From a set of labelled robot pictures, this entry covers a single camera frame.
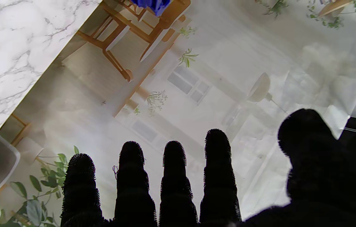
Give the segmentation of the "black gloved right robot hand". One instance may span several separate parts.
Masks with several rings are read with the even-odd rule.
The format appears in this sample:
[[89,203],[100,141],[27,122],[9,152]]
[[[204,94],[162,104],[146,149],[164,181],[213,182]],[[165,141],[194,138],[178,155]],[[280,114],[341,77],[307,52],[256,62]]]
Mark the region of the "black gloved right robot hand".
[[149,178],[139,144],[126,142],[116,173],[114,218],[100,208],[95,166],[87,154],[69,161],[63,186],[62,227],[356,227],[356,160],[334,138],[321,115],[299,109],[280,125],[278,144],[291,169],[286,192],[290,203],[271,206],[242,220],[226,134],[205,138],[204,196],[200,215],[186,176],[186,156],[178,141],[164,149],[160,214],[149,195]]

